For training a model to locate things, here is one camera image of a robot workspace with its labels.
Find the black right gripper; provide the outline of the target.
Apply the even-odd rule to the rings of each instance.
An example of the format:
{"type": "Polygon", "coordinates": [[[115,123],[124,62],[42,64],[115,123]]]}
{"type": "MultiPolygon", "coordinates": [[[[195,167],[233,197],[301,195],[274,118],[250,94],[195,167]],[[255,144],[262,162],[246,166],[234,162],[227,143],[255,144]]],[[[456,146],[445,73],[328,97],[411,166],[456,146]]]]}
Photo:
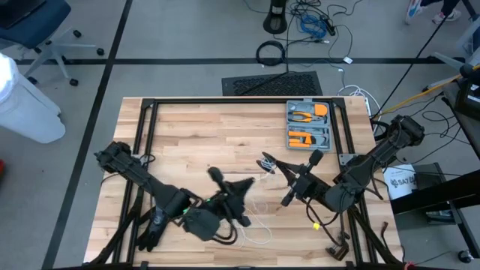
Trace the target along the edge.
{"type": "Polygon", "coordinates": [[[326,200],[326,192],[331,186],[311,172],[322,158],[323,153],[320,150],[315,150],[307,164],[302,163],[298,165],[281,160],[275,161],[276,167],[285,175],[287,186],[289,187],[287,195],[280,203],[282,206],[288,206],[295,197],[297,200],[316,200],[327,209],[333,209],[326,200]]]}

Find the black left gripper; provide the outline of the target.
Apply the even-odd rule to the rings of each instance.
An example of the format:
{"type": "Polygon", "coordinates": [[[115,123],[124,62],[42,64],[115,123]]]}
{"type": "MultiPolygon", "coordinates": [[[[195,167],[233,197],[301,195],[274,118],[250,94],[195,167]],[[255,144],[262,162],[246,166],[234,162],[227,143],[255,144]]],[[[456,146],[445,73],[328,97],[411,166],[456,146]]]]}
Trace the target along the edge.
{"type": "Polygon", "coordinates": [[[210,167],[207,173],[220,190],[209,199],[208,207],[219,217],[228,221],[236,220],[243,227],[249,227],[251,220],[245,215],[245,208],[256,210],[254,199],[249,190],[254,185],[255,178],[238,181],[225,181],[224,175],[217,167],[210,167]]]}

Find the grey plastic tool case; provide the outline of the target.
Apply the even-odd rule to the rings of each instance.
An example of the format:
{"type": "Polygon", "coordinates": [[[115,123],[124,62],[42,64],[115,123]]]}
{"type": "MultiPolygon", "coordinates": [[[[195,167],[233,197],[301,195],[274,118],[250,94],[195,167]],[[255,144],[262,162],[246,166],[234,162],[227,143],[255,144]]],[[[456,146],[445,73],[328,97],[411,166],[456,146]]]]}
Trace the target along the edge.
{"type": "Polygon", "coordinates": [[[311,100],[288,100],[286,102],[286,147],[288,149],[329,152],[332,150],[332,127],[331,127],[331,110],[326,102],[317,102],[311,100]],[[314,105],[325,104],[328,106],[328,115],[326,117],[315,116],[314,105]],[[291,112],[301,111],[311,113],[313,121],[296,122],[291,121],[291,112]],[[310,148],[289,147],[289,131],[308,132],[312,136],[312,144],[310,148]]]}

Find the black floor mat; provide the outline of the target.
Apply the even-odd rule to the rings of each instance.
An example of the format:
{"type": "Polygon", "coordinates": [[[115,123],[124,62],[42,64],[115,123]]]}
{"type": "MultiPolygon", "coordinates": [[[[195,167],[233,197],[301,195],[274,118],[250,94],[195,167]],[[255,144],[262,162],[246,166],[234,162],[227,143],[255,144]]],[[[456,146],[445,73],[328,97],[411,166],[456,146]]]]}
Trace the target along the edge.
{"type": "Polygon", "coordinates": [[[223,96],[323,96],[315,71],[227,77],[223,96]]]}

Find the black C-clamp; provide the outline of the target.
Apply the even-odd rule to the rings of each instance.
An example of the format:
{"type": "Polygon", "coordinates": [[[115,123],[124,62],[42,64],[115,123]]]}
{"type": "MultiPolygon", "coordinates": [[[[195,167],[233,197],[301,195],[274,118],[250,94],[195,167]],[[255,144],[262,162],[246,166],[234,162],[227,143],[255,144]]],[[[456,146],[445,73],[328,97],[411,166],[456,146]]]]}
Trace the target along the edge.
{"type": "Polygon", "coordinates": [[[341,232],[337,237],[337,243],[332,247],[327,247],[325,251],[334,259],[341,261],[350,251],[350,246],[347,241],[350,240],[350,235],[346,232],[341,232]]]}

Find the black glove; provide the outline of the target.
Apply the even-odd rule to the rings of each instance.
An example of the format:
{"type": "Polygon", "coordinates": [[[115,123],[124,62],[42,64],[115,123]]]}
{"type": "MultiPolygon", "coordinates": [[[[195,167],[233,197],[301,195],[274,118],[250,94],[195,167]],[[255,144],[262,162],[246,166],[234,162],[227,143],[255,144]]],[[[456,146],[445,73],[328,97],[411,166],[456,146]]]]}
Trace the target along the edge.
{"type": "Polygon", "coordinates": [[[158,207],[152,207],[139,220],[139,225],[148,221],[145,231],[138,237],[136,245],[140,251],[146,249],[151,252],[153,248],[158,246],[160,238],[169,223],[169,218],[164,211],[158,207]]]}

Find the white printed paper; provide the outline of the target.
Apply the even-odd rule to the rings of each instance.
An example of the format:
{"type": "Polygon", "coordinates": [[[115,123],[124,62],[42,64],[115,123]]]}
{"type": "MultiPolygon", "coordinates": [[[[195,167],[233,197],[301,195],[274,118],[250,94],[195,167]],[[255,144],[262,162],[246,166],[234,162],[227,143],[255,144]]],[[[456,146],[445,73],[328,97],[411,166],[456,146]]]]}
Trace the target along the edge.
{"type": "Polygon", "coordinates": [[[418,188],[416,172],[410,164],[387,167],[383,170],[383,177],[391,200],[411,194],[418,188]]]}

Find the dark grey box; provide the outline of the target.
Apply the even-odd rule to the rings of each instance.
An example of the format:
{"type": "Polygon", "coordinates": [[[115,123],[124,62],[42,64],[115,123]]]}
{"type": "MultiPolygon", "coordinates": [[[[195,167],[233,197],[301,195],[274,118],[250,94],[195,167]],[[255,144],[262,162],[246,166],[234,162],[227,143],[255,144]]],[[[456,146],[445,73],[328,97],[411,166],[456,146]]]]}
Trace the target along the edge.
{"type": "Polygon", "coordinates": [[[415,187],[412,192],[437,186],[447,181],[438,163],[413,165],[413,170],[415,171],[415,187]]]}

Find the black power strip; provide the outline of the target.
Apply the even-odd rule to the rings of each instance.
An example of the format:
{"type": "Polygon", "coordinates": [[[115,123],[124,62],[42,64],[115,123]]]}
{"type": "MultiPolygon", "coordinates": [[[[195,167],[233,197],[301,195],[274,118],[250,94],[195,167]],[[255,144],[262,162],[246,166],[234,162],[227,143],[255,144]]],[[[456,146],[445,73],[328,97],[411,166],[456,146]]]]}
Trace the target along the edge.
{"type": "Polygon", "coordinates": [[[336,30],[333,25],[333,21],[330,19],[329,16],[322,16],[322,21],[325,23],[326,31],[331,35],[336,35],[336,30]]]}

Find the black cylindrical stand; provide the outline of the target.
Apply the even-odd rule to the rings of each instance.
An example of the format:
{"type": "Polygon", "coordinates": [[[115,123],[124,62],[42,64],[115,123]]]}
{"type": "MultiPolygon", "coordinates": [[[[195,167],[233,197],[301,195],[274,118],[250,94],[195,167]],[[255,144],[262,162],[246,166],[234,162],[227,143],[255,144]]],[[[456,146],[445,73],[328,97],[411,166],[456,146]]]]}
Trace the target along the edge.
{"type": "Polygon", "coordinates": [[[286,5],[287,0],[270,0],[267,16],[262,24],[269,34],[278,35],[287,30],[286,5]]]}

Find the grey office chair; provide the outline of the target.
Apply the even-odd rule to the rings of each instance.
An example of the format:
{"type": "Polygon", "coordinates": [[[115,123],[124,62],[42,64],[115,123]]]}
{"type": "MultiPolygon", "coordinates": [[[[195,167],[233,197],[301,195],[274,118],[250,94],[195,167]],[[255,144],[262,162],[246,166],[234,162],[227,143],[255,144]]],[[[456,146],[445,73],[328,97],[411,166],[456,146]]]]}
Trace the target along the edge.
{"type": "Polygon", "coordinates": [[[473,20],[459,37],[455,43],[455,49],[461,54],[460,58],[453,58],[439,52],[434,52],[432,56],[455,70],[459,70],[464,64],[480,65],[480,16],[473,20]]]}

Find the person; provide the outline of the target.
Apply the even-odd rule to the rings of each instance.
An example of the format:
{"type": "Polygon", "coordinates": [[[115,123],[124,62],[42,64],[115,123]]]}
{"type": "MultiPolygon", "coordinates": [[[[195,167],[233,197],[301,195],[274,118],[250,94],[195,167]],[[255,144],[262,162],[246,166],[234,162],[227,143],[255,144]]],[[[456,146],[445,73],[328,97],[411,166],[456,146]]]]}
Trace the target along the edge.
{"type": "Polygon", "coordinates": [[[458,20],[461,12],[456,8],[460,0],[410,0],[406,10],[405,23],[410,24],[412,19],[420,14],[429,5],[442,2],[442,8],[438,14],[432,18],[432,22],[439,25],[441,22],[458,20]]]}

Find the blue office chair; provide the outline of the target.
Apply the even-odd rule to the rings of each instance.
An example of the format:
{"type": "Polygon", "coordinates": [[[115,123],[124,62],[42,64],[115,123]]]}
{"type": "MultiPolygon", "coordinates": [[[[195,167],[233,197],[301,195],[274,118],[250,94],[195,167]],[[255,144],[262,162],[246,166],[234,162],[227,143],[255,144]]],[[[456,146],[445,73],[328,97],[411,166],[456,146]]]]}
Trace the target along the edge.
{"type": "Polygon", "coordinates": [[[36,85],[38,81],[32,76],[42,64],[55,61],[65,79],[71,86],[79,84],[69,75],[65,52],[70,48],[95,49],[98,56],[103,56],[103,48],[94,44],[69,43],[68,38],[81,38],[82,33],[68,28],[58,37],[55,33],[71,12],[66,0],[0,0],[0,50],[12,46],[25,50],[34,50],[37,58],[24,73],[26,79],[36,85]]]}

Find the orange-handled pliers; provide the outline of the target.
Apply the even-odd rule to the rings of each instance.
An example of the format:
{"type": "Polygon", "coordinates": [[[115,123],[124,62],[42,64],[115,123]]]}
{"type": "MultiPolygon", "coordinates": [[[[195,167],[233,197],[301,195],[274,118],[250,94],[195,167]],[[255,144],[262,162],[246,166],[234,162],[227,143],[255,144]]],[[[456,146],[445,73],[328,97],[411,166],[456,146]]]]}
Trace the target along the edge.
{"type": "Polygon", "coordinates": [[[290,115],[292,122],[312,122],[314,120],[314,116],[309,112],[294,111],[290,115]]]}

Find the black operator station frame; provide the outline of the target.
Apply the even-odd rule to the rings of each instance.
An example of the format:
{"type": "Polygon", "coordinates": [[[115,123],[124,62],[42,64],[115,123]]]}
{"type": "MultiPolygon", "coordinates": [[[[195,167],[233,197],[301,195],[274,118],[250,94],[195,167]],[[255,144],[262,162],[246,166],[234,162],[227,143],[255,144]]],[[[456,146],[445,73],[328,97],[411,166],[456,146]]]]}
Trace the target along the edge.
{"type": "MultiPolygon", "coordinates": [[[[480,65],[473,67],[464,64],[460,67],[460,78],[457,83],[457,92],[446,94],[446,103],[454,113],[460,128],[466,134],[471,147],[480,159],[480,99],[478,105],[473,105],[469,98],[471,86],[480,95],[480,65]]],[[[395,214],[402,214],[414,210],[426,212],[451,210],[454,221],[460,230],[467,249],[458,253],[458,259],[463,263],[470,263],[480,259],[480,240],[477,241],[465,219],[461,209],[470,206],[480,206],[480,169],[460,175],[457,178],[421,189],[410,195],[394,199],[392,207],[395,214]]]]}

